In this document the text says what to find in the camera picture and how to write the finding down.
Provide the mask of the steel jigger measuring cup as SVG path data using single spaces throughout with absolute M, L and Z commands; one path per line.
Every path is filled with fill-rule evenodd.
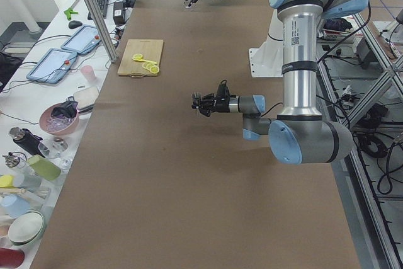
M 195 110 L 196 115 L 199 115 L 200 114 L 199 105 L 200 105 L 200 100 L 201 100 L 202 94 L 200 92 L 194 92 L 194 93 L 192 93 L 191 97 L 192 97 L 191 107 L 192 107 L 192 109 Z

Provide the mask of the light blue cup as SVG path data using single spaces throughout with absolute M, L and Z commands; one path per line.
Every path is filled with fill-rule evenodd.
M 1 199 L 1 207 L 11 218 L 18 218 L 31 209 L 31 205 L 18 195 L 6 195 Z

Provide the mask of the lemon slice end of row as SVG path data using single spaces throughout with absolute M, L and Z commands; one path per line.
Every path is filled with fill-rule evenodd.
M 154 65 L 149 69 L 149 71 L 150 71 L 152 74 L 158 74 L 159 71 L 160 71 L 160 68 L 159 68 L 159 66 L 157 66 L 157 65 L 154 64 Z

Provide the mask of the bamboo cutting board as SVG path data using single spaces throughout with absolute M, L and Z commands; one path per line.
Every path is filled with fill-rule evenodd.
M 118 68 L 119 76 L 144 77 L 159 74 L 164 40 L 129 39 Z

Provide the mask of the middle lemon slice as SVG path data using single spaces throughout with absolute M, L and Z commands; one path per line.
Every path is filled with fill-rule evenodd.
M 153 64 L 147 63 L 147 62 L 144 62 L 144 63 L 142 64 L 142 67 L 143 67 L 144 69 L 147 69 L 147 70 L 149 70 L 152 66 L 153 66 Z

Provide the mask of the teach pendant tablet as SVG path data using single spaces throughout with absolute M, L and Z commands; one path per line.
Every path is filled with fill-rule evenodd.
M 62 44 L 61 49 L 85 55 L 97 47 L 100 41 L 98 29 L 95 26 L 83 25 Z
M 77 53 L 62 49 L 50 49 L 26 75 L 27 80 L 56 84 L 73 67 Z

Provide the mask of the black computer mouse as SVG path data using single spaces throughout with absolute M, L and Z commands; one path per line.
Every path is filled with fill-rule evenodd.
M 77 20 L 71 20 L 68 24 L 69 29 L 75 29 L 82 26 L 82 22 Z

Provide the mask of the white kitchen scale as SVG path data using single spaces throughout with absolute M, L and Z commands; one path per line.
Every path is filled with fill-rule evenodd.
M 92 86 L 80 91 L 76 91 L 73 94 L 74 101 L 77 102 L 77 112 L 86 113 L 90 112 L 95 104 L 96 99 L 99 96 L 99 90 L 96 86 Z

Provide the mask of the green clamp tool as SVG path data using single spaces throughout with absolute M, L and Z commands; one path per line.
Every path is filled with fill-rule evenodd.
M 72 8 L 67 8 L 64 11 L 66 18 L 70 21 L 72 19 L 72 15 L 79 14 L 77 11 L 74 11 Z

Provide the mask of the pink bowl with ice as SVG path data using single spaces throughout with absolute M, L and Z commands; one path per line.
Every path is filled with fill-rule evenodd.
M 39 126 L 44 132 L 50 135 L 70 135 L 76 130 L 79 124 L 79 115 L 76 114 L 74 118 L 53 117 L 52 111 L 59 105 L 60 103 L 56 103 L 42 113 L 39 119 Z

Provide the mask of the near teach pendant tablet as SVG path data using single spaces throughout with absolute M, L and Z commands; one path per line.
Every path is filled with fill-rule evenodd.
M 50 49 L 26 75 L 27 80 L 56 84 L 73 67 L 77 53 L 62 49 Z

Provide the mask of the black thermos bottle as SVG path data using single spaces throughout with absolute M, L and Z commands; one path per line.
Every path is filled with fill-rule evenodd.
M 38 148 L 43 139 L 35 134 L 32 134 L 28 129 L 12 127 L 9 130 L 9 136 L 12 138 L 14 143 L 19 145 L 22 149 L 24 149 L 32 156 L 43 156 Z

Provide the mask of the glass oil dispenser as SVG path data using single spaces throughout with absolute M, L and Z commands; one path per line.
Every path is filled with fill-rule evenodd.
M 3 158 L 5 160 L 5 165 L 8 168 L 25 169 L 28 167 L 28 164 L 26 163 L 26 161 L 23 158 L 13 154 L 12 152 L 9 152 L 8 154 L 4 154 Z

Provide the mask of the light green bowl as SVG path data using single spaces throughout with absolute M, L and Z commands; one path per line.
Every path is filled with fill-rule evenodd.
M 10 225 L 8 237 L 15 246 L 23 246 L 41 238 L 46 222 L 41 212 L 27 212 Z

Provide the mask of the aluminium frame post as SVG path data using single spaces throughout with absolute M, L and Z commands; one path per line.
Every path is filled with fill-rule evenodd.
M 96 25 L 100 39 L 103 42 L 103 45 L 106 49 L 106 53 L 108 54 L 108 57 L 109 57 L 111 63 L 116 62 L 116 60 L 118 58 L 117 52 L 111 41 L 109 31 L 106 27 L 106 23 L 104 22 L 104 19 L 101 14 L 101 11 L 99 9 L 97 1 L 96 0 L 84 0 L 84 2 L 86 3 L 86 6 L 87 6 L 89 12 L 91 13 L 94 24 Z

